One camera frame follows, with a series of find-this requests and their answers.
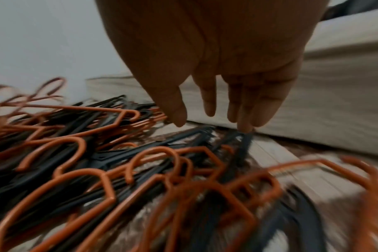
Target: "wooden floor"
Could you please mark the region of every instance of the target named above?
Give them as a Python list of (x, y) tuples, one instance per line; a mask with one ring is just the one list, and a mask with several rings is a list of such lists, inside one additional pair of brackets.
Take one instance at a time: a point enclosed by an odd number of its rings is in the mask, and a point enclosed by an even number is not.
[[(163, 137), (174, 132), (187, 130), (197, 127), (197, 124), (188, 123), (182, 128), (177, 128), (172, 124), (160, 124), (156, 130), (150, 132), (152, 138)], [(343, 164), (338, 158), (339, 155), (353, 155), (378, 168), (378, 157), (362, 155), (358, 153), (346, 152), (340, 149), (333, 149), (326, 146), (319, 146), (310, 143), (298, 142), (289, 139), (273, 138), (265, 135), (255, 135), (249, 151), (249, 163), (252, 169), (263, 169), (279, 163), (301, 160), (326, 158), (336, 162), (346, 168), (365, 176), (365, 173), (351, 165)], [(328, 169), (310, 167), (309, 169), (293, 172), (278, 177), (283, 186), (295, 184), (300, 187), (316, 204), (324, 221), (324, 228), (327, 235), (329, 252), (348, 251), (351, 243), (353, 230), (357, 229), (356, 215), (361, 203), (362, 187), (355, 185)], [(93, 251), (123, 252), (130, 250), (140, 240), (143, 223), (146, 222), (148, 215), (157, 204), (156, 199), (146, 206), (135, 219), (126, 227), (115, 227), (107, 233), (99, 246), (93, 248)], [(37, 237), (25, 244), (22, 244), (11, 251), (25, 252), (33, 245), (38, 244), (45, 237), (54, 233)], [(223, 251), (224, 245), (235, 234), (235, 230), (228, 233), (218, 233), (213, 238), (208, 251)], [(107, 243), (108, 249), (101, 249)], [(378, 237), (375, 237), (375, 243), (378, 251)], [(271, 240), (267, 249), (268, 252), (287, 251), (286, 236), (278, 233)]]

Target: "pile of hangers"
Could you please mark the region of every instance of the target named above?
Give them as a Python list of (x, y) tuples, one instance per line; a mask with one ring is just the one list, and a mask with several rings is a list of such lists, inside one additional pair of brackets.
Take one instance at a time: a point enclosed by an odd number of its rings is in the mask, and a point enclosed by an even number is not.
[[(129, 223), (160, 195), (132, 252), (205, 251), (216, 230), (234, 223), (242, 228), (225, 251), (262, 251), (277, 230), (290, 225), (297, 229), (300, 251), (324, 252), (323, 224), (312, 201), (295, 186), (282, 188), (276, 179), (310, 164), (329, 167), (365, 188), (351, 246), (354, 252), (374, 250), (374, 167), (343, 157), (368, 177), (324, 159), (248, 171), (245, 159), (252, 134), (234, 131), (212, 141), (211, 126), (138, 146), (133, 139), (166, 120), (155, 104), (137, 104), (121, 95), (67, 106), (56, 95), (64, 84), (64, 78), (55, 78), (30, 95), (0, 85), (0, 92), (11, 91), (0, 102), (0, 252), (64, 222), (64, 228), (31, 251), (86, 252), (114, 225)], [(32, 108), (41, 111), (29, 112)], [(84, 210), (94, 201), (99, 203)], [(162, 218), (171, 206), (174, 211)], [(265, 211), (258, 218), (255, 213), (261, 208)], [(156, 246), (153, 241), (162, 233), (166, 239)]]

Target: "hand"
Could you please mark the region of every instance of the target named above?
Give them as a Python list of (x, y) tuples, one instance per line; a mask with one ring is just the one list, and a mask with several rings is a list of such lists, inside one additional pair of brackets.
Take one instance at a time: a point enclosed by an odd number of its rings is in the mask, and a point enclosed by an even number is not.
[(288, 95), (328, 1), (96, 2), (120, 57), (175, 125), (187, 119), (179, 85), (192, 75), (213, 116), (221, 74), (228, 119), (248, 132), (267, 123)]

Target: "white wall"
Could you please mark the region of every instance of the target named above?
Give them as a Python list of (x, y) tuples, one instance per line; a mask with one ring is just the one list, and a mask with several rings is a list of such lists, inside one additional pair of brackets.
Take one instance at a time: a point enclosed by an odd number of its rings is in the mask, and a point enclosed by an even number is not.
[(86, 78), (125, 72), (92, 0), (0, 0), (0, 83), (31, 92), (64, 76), (74, 102)]

